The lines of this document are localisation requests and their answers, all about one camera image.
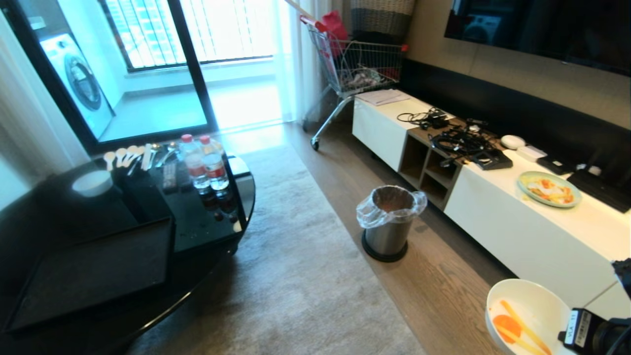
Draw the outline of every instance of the television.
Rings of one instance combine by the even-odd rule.
[[[445,37],[631,76],[630,0],[454,0]]]

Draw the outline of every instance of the wicker basket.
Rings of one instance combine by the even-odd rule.
[[[415,2],[416,0],[351,0],[353,39],[362,40],[367,32],[379,32],[392,37],[389,44],[402,44],[410,28]]]

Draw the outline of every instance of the white bowl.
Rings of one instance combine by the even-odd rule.
[[[73,190],[81,196],[94,197],[101,195],[114,185],[109,171],[97,170],[81,176],[73,183]]]
[[[564,348],[557,340],[558,333],[564,331],[570,319],[570,307],[556,294],[534,282],[509,279],[495,284],[487,296],[485,318],[491,338],[507,355],[532,355],[530,352],[515,344],[506,343],[493,326],[492,319],[499,315],[508,315],[500,304],[506,300],[524,323],[550,348],[553,355],[574,353]],[[524,332],[520,338],[539,349],[532,339]]]

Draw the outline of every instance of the wall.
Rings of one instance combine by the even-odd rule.
[[[473,76],[631,129],[631,78],[444,37],[452,0],[417,0],[408,58]]]
[[[2,188],[0,188],[0,210],[27,193],[30,188],[22,177],[9,165],[0,154],[0,174],[2,174]]]

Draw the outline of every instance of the plate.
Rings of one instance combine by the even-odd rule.
[[[565,203],[559,202],[559,199],[546,200],[545,198],[542,198],[541,196],[537,195],[536,193],[533,193],[532,191],[528,189],[529,185],[533,186],[533,184],[537,184],[540,186],[541,184],[539,182],[541,180],[547,180],[551,182],[553,184],[551,186],[558,186],[561,189],[564,189],[564,188],[570,189],[570,193],[574,197],[574,199],[571,202],[565,202]],[[563,180],[562,178],[558,176],[547,174],[545,172],[540,172],[540,171],[524,172],[517,178],[517,185],[530,198],[532,198],[535,201],[544,203],[548,206],[559,207],[559,208],[571,208],[578,205],[582,200],[581,192],[579,191],[578,188],[576,188],[576,186],[574,186],[572,183],[568,183],[566,180]],[[556,189],[554,187],[550,189],[543,189],[544,192],[555,191],[555,190]]]

